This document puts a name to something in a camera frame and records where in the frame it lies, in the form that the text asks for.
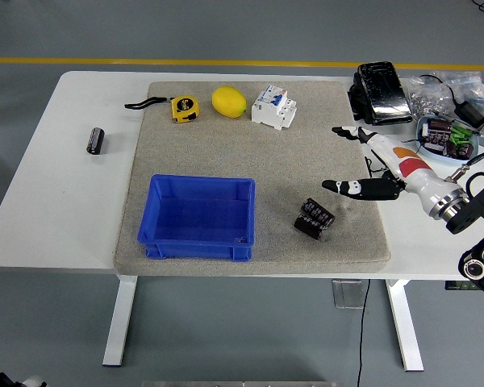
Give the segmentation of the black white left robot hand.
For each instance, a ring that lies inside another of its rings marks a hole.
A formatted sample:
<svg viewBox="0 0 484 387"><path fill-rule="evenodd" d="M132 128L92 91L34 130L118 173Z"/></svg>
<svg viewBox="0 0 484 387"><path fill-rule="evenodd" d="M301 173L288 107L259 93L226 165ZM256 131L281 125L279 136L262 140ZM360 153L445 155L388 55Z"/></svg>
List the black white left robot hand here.
<svg viewBox="0 0 484 387"><path fill-rule="evenodd" d="M13 381L4 372L0 372L0 387L47 387L48 383L39 376L32 376L25 381Z"/></svg>

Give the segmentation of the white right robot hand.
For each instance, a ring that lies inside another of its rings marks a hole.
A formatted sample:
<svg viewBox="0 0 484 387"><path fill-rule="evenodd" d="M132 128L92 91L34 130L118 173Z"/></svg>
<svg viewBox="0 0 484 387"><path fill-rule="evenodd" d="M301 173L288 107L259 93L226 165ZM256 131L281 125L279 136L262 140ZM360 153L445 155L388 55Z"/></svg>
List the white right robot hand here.
<svg viewBox="0 0 484 387"><path fill-rule="evenodd" d="M406 191L416 194L424 212L433 218L438 218L446 204L464 193L458 184L439 177L424 159L395 139L362 127L333 127L332 131L367 145L389 172L380 178L325 180L322 183L325 189L365 201L395 200L402 191Z"/></svg>

